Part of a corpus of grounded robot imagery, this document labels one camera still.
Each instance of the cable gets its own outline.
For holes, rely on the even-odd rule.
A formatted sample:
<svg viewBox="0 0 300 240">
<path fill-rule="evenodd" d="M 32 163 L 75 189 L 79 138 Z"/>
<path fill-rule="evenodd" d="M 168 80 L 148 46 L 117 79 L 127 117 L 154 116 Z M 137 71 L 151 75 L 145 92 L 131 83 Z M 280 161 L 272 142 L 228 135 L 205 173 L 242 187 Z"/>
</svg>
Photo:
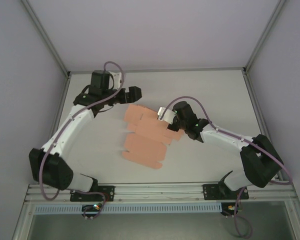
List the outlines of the cable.
<svg viewBox="0 0 300 240">
<path fill-rule="evenodd" d="M 103 69 L 103 72 L 102 72 L 102 80 L 105 79 L 105 73 L 106 73 L 106 70 Z M 113 76 L 112 74 L 110 74 L 110 77 L 111 77 L 111 79 L 112 79 L 112 87 L 109 88 L 109 89 L 112 90 L 112 89 L 114 89 L 114 87 L 115 87 L 115 80 L 114 80 L 114 76 Z"/>
<path fill-rule="evenodd" d="M 244 216 L 238 216 L 238 215 L 237 215 L 237 209 L 238 209 L 239 200 L 240 200 L 241 195 L 242 195 L 242 193 L 244 192 L 245 189 L 246 189 L 245 187 L 241 188 L 241 190 L 240 190 L 240 192 L 239 192 L 239 194 L 238 194 L 238 197 L 236 198 L 236 201 L 235 201 L 235 204 L 234 204 L 234 214 L 233 214 L 233 215 L 234 215 L 234 227 L 235 227 L 236 232 L 239 234 L 239 236 L 240 236 L 241 238 L 243 238 L 243 239 L 249 239 L 249 238 L 251 238 L 251 236 L 252 236 L 253 233 L 254 233 L 254 229 L 253 229 L 253 227 L 252 227 L 252 224 L 251 224 L 251 222 L 250 222 L 247 218 L 245 218 Z M 238 222 L 237 222 L 238 219 L 237 219 L 237 218 L 241 218 L 241 219 L 245 220 L 245 221 L 249 224 L 249 227 L 250 227 L 250 233 L 249 233 L 248 235 L 243 235 L 243 234 L 240 232 L 239 227 L 238 227 Z"/>
<path fill-rule="evenodd" d="M 103 204 L 102 204 L 101 208 L 100 208 L 99 211 L 98 211 L 92 218 L 90 218 L 90 219 L 92 220 L 92 219 L 95 219 L 96 217 L 98 217 L 98 216 L 100 215 L 101 211 L 104 209 L 104 206 L 106 205 L 106 197 L 105 197 L 105 195 L 104 195 L 102 192 L 98 192 L 98 191 L 85 192 L 85 191 L 78 191 L 78 190 L 76 190 L 76 192 L 79 193 L 79 194 L 86 194 L 86 195 L 100 195 L 100 196 L 103 198 Z M 90 210 L 90 209 L 93 209 L 93 208 L 94 208 L 93 206 L 90 206 L 90 207 L 86 207 L 86 208 L 84 209 L 83 217 L 84 217 L 85 219 L 88 219 L 88 217 L 86 216 L 87 211 Z"/>
<path fill-rule="evenodd" d="M 106 192 L 102 192 L 106 196 L 105 202 L 108 202 L 110 200 L 109 195 Z"/>
<path fill-rule="evenodd" d="M 107 111 L 109 111 L 110 109 L 113 109 L 114 108 L 114 106 L 112 106 L 112 107 L 109 107 L 108 109 L 106 109 L 106 110 L 102 110 L 102 111 L 99 111 L 99 113 L 105 113 L 105 112 L 107 112 Z"/>
<path fill-rule="evenodd" d="M 168 108 L 169 108 L 173 103 L 175 103 L 176 101 L 178 101 L 178 100 L 180 100 L 180 99 L 192 99 L 192 100 L 196 101 L 196 102 L 199 104 L 199 106 L 201 107 L 201 109 L 202 109 L 202 111 L 203 111 L 203 113 L 204 113 L 204 115 L 205 115 L 207 121 L 209 122 L 209 124 L 210 124 L 215 130 L 217 130 L 217 127 L 216 127 L 216 126 L 212 123 L 212 121 L 210 120 L 210 118 L 209 118 L 209 116 L 208 116 L 208 114 L 207 114 L 207 112 L 206 112 L 204 106 L 201 104 L 201 102 L 200 102 L 199 100 L 197 100 L 196 98 L 194 98 L 194 97 L 192 97 L 192 96 L 180 96 L 180 97 L 177 97 L 176 99 L 174 99 L 172 102 L 170 102 L 170 103 L 168 104 L 168 106 L 166 106 L 165 110 L 164 110 L 163 113 L 162 113 L 162 116 L 161 116 L 160 120 L 163 119 L 163 117 L 164 117 L 166 111 L 168 110 Z M 237 136 L 237 135 L 235 135 L 235 134 L 233 134 L 233 133 L 231 133 L 231 132 L 227 132 L 227 131 L 224 131 L 224 130 L 222 130 L 222 129 L 218 129 L 218 131 L 219 131 L 220 133 L 222 133 L 222 134 L 228 135 L 228 136 L 230 136 L 230 137 L 232 137 L 232 138 L 235 138 L 235 139 L 238 139 L 238 140 L 243 139 L 244 142 L 250 144 L 251 146 L 253 146 L 253 147 L 256 148 L 257 150 L 259 150 L 260 152 L 264 153 L 264 154 L 267 155 L 269 158 L 271 158 L 275 163 L 277 163 L 277 164 L 282 168 L 282 170 L 285 171 L 285 173 L 286 173 L 286 174 L 288 175 L 288 177 L 289 177 L 289 181 L 288 181 L 288 182 L 278 182 L 278 181 L 272 181 L 272 180 L 271 180 L 270 183 L 278 184 L 278 185 L 291 185 L 291 184 L 292 184 L 292 176 L 291 176 L 290 172 L 289 172 L 289 171 L 287 170 L 287 168 L 286 168 L 286 167 L 285 167 L 278 159 L 276 159 L 272 154 L 270 154 L 269 152 L 267 152 L 267 151 L 264 150 L 263 148 L 259 147 L 258 145 L 254 144 L 253 142 L 251 142 L 251 141 L 249 141 L 249 140 L 247 140 L 247 139 L 245 139 L 245 138 L 242 138 L 242 137 L 240 137 L 240 136 Z M 253 234 L 253 228 L 252 228 L 252 225 L 251 225 L 251 223 L 249 222 L 249 220 L 246 219 L 245 217 L 243 217 L 243 216 L 237 216 L 237 208 L 238 208 L 239 200 L 240 200 L 241 195 L 242 195 L 242 193 L 243 193 L 244 190 L 245 190 L 245 188 L 243 187 L 243 188 L 240 190 L 240 192 L 239 192 L 239 194 L 238 194 L 238 197 L 237 197 L 237 199 L 236 199 L 236 201 L 235 201 L 235 206 L 234 206 L 234 226 L 235 226 L 235 229 L 236 229 L 236 231 L 237 231 L 237 233 L 239 234 L 240 237 L 242 237 L 242 238 L 244 238 L 244 239 L 248 239 L 248 238 L 250 238 L 250 237 L 252 236 L 252 234 Z M 238 223 L 237 223 L 237 217 L 239 217 L 239 218 L 241 218 L 241 219 L 244 219 L 244 220 L 246 220 L 246 221 L 249 223 L 249 226 L 250 226 L 250 233 L 249 233 L 248 235 L 243 235 L 243 234 L 239 231 Z"/>
<path fill-rule="evenodd" d="M 78 116 L 80 113 L 82 113 L 83 111 L 87 110 L 87 109 L 90 109 L 92 108 L 93 106 L 95 105 L 98 105 L 100 103 L 103 103 L 105 101 L 108 101 L 109 99 L 113 98 L 114 96 L 116 96 L 120 90 L 123 88 L 124 86 L 124 83 L 125 83 L 125 74 L 124 74 L 124 71 L 122 70 L 122 68 L 117 64 L 115 63 L 114 61 L 107 61 L 104 65 L 103 65 L 103 70 L 106 71 L 106 66 L 108 64 L 113 64 L 115 65 L 121 72 L 121 84 L 120 84 L 120 87 L 113 93 L 111 94 L 110 96 L 104 98 L 104 99 L 101 99 L 99 101 L 96 101 L 82 109 L 80 109 L 79 111 L 77 111 L 73 116 L 72 118 L 70 118 L 64 125 L 63 127 L 60 129 L 60 131 L 58 132 L 58 134 L 56 135 L 55 139 L 53 140 L 52 144 L 50 145 L 49 149 L 46 151 L 46 153 L 44 154 L 43 156 L 43 159 L 42 159 L 42 162 L 41 162 L 41 165 L 40 165 L 40 169 L 39 169 L 39 185 L 40 185 L 40 190 L 41 190 L 41 194 L 43 196 L 44 199 L 48 200 L 48 201 L 52 201 L 54 199 L 56 199 L 56 197 L 58 196 L 60 190 L 58 189 L 56 194 L 53 196 L 53 197 L 48 197 L 47 194 L 45 193 L 45 189 L 44 189 L 44 184 L 43 184 L 43 172 L 44 172 L 44 165 L 46 163 L 46 160 L 47 160 L 47 157 L 48 155 L 50 154 L 51 150 L 54 148 L 54 146 L 56 145 L 56 143 L 58 142 L 58 139 L 61 137 L 61 135 L 63 134 L 63 132 L 66 130 L 66 128 L 68 127 L 68 125 L 73 121 L 73 119 L 75 119 L 76 116 Z"/>
<path fill-rule="evenodd" d="M 240 206 L 240 210 L 242 211 L 242 210 L 244 209 L 244 206 L 243 206 L 242 203 L 241 203 L 241 198 L 240 198 L 240 200 L 239 200 L 239 206 Z"/>
</svg>

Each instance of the white table surface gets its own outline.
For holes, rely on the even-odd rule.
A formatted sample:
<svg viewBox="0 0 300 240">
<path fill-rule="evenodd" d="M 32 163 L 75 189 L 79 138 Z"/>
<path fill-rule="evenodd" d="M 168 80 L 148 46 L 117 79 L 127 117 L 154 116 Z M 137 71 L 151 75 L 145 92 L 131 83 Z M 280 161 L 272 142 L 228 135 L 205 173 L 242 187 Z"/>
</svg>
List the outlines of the white table surface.
<svg viewBox="0 0 300 240">
<path fill-rule="evenodd" d="M 75 97 L 90 83 L 91 74 L 71 76 L 61 123 L 69 114 Z M 172 71 L 127 73 L 125 87 L 138 86 L 138 104 L 154 110 L 180 96 L 197 98 L 211 120 L 229 131 L 255 137 L 260 133 L 242 72 L 240 70 Z M 186 99 L 198 118 L 196 102 Z M 124 159 L 124 142 L 129 131 L 123 121 L 127 104 L 117 104 L 100 113 L 76 139 L 67 163 L 76 172 L 99 183 L 184 183 L 216 182 L 231 170 L 242 168 L 239 154 L 184 135 L 168 146 L 161 169 L 152 169 Z"/>
</svg>

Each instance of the glass panel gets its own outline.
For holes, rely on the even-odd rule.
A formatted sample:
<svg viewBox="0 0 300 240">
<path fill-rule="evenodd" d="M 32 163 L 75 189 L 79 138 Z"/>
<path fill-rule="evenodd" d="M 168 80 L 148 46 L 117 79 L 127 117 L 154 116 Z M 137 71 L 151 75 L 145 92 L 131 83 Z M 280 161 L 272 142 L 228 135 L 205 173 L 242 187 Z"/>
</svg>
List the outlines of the glass panel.
<svg viewBox="0 0 300 240">
<path fill-rule="evenodd" d="M 253 226 L 252 240 L 294 239 L 282 202 L 246 202 L 239 213 Z M 243 233 L 248 225 L 238 220 Z M 36 215 L 29 240 L 238 240 L 232 217 L 220 213 Z"/>
</svg>

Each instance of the white panel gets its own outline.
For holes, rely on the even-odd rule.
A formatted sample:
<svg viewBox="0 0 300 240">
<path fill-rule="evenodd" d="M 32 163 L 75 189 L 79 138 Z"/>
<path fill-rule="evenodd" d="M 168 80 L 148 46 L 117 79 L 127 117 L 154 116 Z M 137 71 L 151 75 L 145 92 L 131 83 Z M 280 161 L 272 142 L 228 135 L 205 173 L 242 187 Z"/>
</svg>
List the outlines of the white panel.
<svg viewBox="0 0 300 240">
<path fill-rule="evenodd" d="M 74 74 L 66 96 L 61 121 L 73 100 L 90 83 L 91 74 Z M 137 102 L 158 110 L 176 97 L 198 98 L 212 121 L 246 136 L 259 133 L 257 120 L 240 70 L 127 73 L 125 86 L 138 86 L 143 97 Z M 198 117 L 200 107 L 188 100 Z M 67 163 L 77 172 L 100 183 L 168 183 L 218 181 L 230 170 L 242 168 L 239 156 L 208 143 L 183 136 L 168 146 L 163 167 L 158 170 L 130 162 L 121 156 L 128 131 L 123 121 L 127 104 L 100 113 L 83 129 Z"/>
<path fill-rule="evenodd" d="M 21 3 L 0 0 L 0 240 L 12 238 L 34 182 L 28 154 L 48 139 L 64 82 Z"/>
<path fill-rule="evenodd" d="M 277 0 L 30 0 L 70 71 L 243 67 Z"/>
<path fill-rule="evenodd" d="M 82 204 L 42 204 L 35 206 L 35 215 L 83 214 Z M 221 202 L 198 203 L 107 203 L 102 214 L 185 214 L 185 213 L 220 213 Z"/>
<path fill-rule="evenodd" d="M 273 145 L 300 198 L 300 0 L 287 3 L 250 74 Z"/>
</svg>

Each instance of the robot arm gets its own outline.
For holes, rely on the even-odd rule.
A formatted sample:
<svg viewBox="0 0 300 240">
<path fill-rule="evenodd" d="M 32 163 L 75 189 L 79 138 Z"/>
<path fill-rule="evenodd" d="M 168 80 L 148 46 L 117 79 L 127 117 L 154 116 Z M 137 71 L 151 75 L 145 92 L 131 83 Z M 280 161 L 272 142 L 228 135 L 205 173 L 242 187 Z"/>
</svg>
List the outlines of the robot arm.
<svg viewBox="0 0 300 240">
<path fill-rule="evenodd" d="M 226 188 L 230 191 L 236 191 L 249 185 L 264 188 L 280 171 L 281 167 L 278 164 L 244 141 L 246 139 L 258 145 L 283 163 L 266 136 L 262 134 L 257 137 L 243 136 L 218 126 L 215 129 L 207 119 L 197 118 L 190 105 L 185 101 L 176 103 L 172 111 L 167 110 L 162 117 L 164 110 L 164 107 L 159 109 L 158 119 L 168 122 L 168 129 L 173 131 L 183 129 L 192 140 L 217 145 L 237 156 L 240 155 L 243 171 L 242 169 L 232 169 L 220 180 L 219 188 Z M 224 131 L 241 140 L 224 134 Z"/>
<path fill-rule="evenodd" d="M 109 88 L 110 78 L 113 80 L 111 88 Z M 96 179 L 75 172 L 68 166 L 67 159 L 69 152 L 81 130 L 96 117 L 105 105 L 113 106 L 114 104 L 134 103 L 142 97 L 141 89 L 131 86 L 129 87 L 129 92 L 126 92 L 125 88 L 122 88 L 115 97 L 89 109 L 85 109 L 79 114 L 77 112 L 86 106 L 112 95 L 119 88 L 121 79 L 121 73 L 104 71 L 94 71 L 92 73 L 91 83 L 75 98 L 73 102 L 74 106 L 57 132 L 41 149 L 33 148 L 29 153 L 34 180 L 39 181 L 41 162 L 53 144 L 53 148 L 49 152 L 43 168 L 42 182 L 44 184 L 59 190 L 69 189 L 82 192 L 93 192 L 98 187 Z"/>
</svg>

